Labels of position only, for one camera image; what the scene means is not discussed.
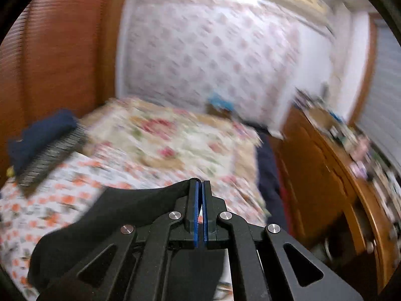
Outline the sheer circle-patterned curtain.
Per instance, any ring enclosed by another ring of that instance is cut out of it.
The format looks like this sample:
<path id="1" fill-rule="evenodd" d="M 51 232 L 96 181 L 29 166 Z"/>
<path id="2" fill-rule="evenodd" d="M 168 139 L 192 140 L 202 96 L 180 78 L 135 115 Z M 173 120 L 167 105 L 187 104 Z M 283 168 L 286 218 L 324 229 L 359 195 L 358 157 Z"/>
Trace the sheer circle-patterned curtain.
<path id="1" fill-rule="evenodd" d="M 244 120 L 277 124 L 298 63 L 296 21 L 227 0 L 129 0 L 122 90 L 202 112 L 214 98 Z"/>

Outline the folded navy blue garment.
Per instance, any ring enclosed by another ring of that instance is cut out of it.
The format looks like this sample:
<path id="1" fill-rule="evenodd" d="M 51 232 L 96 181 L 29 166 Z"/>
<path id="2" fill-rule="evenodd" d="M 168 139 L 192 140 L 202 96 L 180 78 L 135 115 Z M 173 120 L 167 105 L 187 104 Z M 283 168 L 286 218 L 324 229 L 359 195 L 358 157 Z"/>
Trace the folded navy blue garment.
<path id="1" fill-rule="evenodd" d="M 68 109 L 59 109 L 51 116 L 32 123 L 18 139 L 8 142 L 8 155 L 14 174 L 20 175 L 49 144 L 78 127 L 77 118 Z"/>

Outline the grey zebra window blind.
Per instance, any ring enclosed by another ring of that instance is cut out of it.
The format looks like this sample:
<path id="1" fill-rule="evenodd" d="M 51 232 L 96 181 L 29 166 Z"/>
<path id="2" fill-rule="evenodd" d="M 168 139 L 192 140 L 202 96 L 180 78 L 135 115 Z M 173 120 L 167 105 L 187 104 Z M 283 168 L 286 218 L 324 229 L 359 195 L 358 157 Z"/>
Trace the grey zebra window blind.
<path id="1" fill-rule="evenodd" d="M 369 93 L 357 126 L 400 168 L 400 44 L 384 20 L 377 29 L 376 57 Z"/>

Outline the wooden louvered wardrobe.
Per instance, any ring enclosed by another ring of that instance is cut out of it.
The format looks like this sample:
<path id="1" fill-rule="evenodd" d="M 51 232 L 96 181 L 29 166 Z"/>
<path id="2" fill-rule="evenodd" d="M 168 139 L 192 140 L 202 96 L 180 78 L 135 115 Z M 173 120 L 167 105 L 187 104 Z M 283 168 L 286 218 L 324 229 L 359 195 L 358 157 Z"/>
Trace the wooden louvered wardrobe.
<path id="1" fill-rule="evenodd" d="M 61 108 L 82 117 L 114 97 L 125 0 L 32 0 L 1 43 L 1 180 L 7 146 Z"/>

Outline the pink thermos jug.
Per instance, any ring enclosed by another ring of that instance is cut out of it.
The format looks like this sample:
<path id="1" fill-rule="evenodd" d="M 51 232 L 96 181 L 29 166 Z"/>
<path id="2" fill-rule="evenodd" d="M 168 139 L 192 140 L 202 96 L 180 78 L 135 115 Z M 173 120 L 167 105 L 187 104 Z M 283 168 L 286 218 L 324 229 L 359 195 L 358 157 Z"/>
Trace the pink thermos jug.
<path id="1" fill-rule="evenodd" d="M 370 139 L 365 135 L 361 134 L 357 138 L 357 143 L 355 144 L 354 148 L 352 149 L 350 153 L 350 157 L 353 160 L 353 162 L 358 163 L 362 162 L 370 148 Z"/>

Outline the tied beige side curtain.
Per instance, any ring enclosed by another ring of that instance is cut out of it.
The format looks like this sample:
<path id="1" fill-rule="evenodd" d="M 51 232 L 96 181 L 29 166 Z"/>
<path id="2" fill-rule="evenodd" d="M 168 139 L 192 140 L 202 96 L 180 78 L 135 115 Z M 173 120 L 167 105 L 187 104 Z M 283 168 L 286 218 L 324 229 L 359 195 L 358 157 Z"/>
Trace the tied beige side curtain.
<path id="1" fill-rule="evenodd" d="M 336 106 L 342 88 L 352 27 L 352 14 L 343 2 L 337 2 L 333 11 L 334 41 L 330 55 L 332 72 L 328 81 L 328 104 L 332 108 Z"/>

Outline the navy blue mattress cover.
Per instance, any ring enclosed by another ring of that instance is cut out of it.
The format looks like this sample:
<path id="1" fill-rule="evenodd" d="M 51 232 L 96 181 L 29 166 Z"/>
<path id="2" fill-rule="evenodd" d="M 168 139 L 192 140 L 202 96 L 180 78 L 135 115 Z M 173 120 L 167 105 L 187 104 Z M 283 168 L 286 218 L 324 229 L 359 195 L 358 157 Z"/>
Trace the navy blue mattress cover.
<path id="1" fill-rule="evenodd" d="M 266 210 L 269 212 L 266 223 L 275 223 L 287 230 L 287 218 L 281 199 L 281 186 L 275 155 L 269 143 L 267 132 L 258 130 L 257 133 L 261 140 L 261 146 L 256 149 L 258 189 L 265 202 Z"/>

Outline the orange fruit print bedsheet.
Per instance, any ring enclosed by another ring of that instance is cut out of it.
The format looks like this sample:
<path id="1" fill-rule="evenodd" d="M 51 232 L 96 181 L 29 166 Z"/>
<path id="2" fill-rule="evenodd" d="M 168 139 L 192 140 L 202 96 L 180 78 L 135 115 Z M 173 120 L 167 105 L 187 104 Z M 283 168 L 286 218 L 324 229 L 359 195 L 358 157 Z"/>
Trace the orange fruit print bedsheet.
<path id="1" fill-rule="evenodd" d="M 15 179 L 1 188 L 1 269 L 22 294 L 36 300 L 38 291 L 27 282 L 31 253 L 41 237 L 77 221 L 100 197 L 104 188 L 153 189 L 192 177 L 211 181 L 213 194 L 227 209 L 254 225 L 270 215 L 255 179 L 218 175 L 214 167 L 162 170 L 117 158 L 89 158 L 74 153 L 25 197 Z"/>

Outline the long wooden sideboard cabinet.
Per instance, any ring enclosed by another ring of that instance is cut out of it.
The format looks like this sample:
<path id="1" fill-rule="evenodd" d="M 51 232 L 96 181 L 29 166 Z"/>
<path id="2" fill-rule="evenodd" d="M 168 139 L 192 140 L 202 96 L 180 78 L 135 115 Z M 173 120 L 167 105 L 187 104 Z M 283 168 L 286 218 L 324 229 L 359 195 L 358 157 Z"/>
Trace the long wooden sideboard cabinet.
<path id="1" fill-rule="evenodd" d="M 351 159 L 322 129 L 321 109 L 289 109 L 278 162 L 290 195 L 296 238 L 372 300 L 389 283 L 400 252 L 397 232 L 372 183 L 356 178 Z"/>

